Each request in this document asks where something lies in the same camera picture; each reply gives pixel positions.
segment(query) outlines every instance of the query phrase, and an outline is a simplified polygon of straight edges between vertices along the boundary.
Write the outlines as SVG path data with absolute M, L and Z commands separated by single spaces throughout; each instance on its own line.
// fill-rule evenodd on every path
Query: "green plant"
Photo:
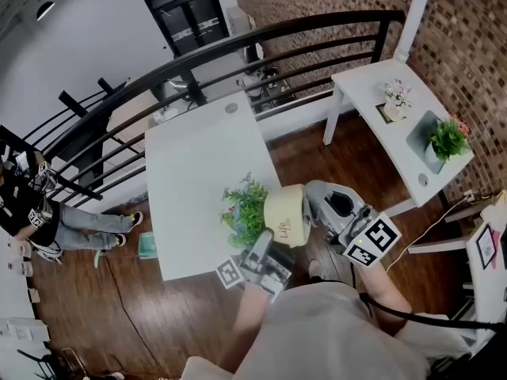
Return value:
M 232 207 L 221 214 L 221 221 L 235 231 L 229 237 L 234 247 L 253 245 L 265 228 L 264 202 L 268 191 L 250 173 L 240 183 L 245 183 L 242 189 L 223 192 L 223 199 L 229 200 Z
M 436 157 L 446 162 L 452 155 L 461 155 L 468 149 L 468 126 L 456 118 L 440 121 L 431 134 L 431 143 Z

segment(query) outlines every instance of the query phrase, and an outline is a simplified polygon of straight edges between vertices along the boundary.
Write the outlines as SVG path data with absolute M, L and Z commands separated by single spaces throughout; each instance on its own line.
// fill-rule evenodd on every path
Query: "table leg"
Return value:
M 327 116 L 326 131 L 324 132 L 323 141 L 325 145 L 329 145 L 333 140 L 334 129 L 336 128 L 336 123 L 338 122 L 338 117 L 340 116 L 342 107 L 343 92 L 337 85 L 334 85 L 333 107 L 330 109 L 330 112 Z
M 426 242 L 409 247 L 409 253 L 435 253 L 447 252 L 449 250 L 466 249 L 469 237 L 458 237 L 447 241 Z
M 406 199 L 405 201 L 402 201 L 401 203 L 395 204 L 393 207 L 389 207 L 388 209 L 384 210 L 384 214 L 387 215 L 387 217 L 391 218 L 396 215 L 400 215 L 401 213 L 404 213 L 405 211 L 412 210 L 412 208 L 416 207 L 416 203 L 412 200 L 412 198 Z

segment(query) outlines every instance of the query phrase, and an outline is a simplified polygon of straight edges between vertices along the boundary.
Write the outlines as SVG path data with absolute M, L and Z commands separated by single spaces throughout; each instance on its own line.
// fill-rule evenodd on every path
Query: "sneaker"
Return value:
M 116 246 L 123 246 L 127 243 L 127 237 L 123 234 L 116 234 Z
M 132 220 L 132 228 L 134 226 L 138 226 L 144 220 L 144 214 L 141 211 L 137 211 L 134 214 L 130 214 L 130 219 Z
M 320 263 L 317 259 L 310 260 L 310 264 L 308 265 L 308 275 L 310 276 L 310 279 L 312 277 L 320 277 L 322 280 L 326 280 L 322 263 Z

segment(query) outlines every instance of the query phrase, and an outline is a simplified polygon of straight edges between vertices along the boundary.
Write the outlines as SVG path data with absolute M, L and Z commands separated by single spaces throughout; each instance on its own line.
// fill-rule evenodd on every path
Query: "black t-shirt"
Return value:
M 13 237 L 21 228 L 30 225 L 30 211 L 40 207 L 43 197 L 24 178 L 14 175 L 10 170 L 4 169 L 3 180 L 4 184 L 0 186 L 0 204 L 3 201 L 3 207 L 0 207 L 0 226 Z M 59 203 L 51 200 L 49 203 L 53 209 L 51 221 L 43 224 L 30 237 L 30 241 L 41 246 L 49 246 L 55 240 L 60 218 Z

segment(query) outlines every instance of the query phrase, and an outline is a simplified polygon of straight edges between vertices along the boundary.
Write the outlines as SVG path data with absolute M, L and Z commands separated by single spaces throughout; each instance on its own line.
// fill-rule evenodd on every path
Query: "white shirt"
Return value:
M 190 358 L 182 380 L 416 380 L 427 377 L 429 358 L 468 352 L 452 330 L 412 321 L 387 335 L 353 288 L 320 283 L 280 295 L 234 376 Z

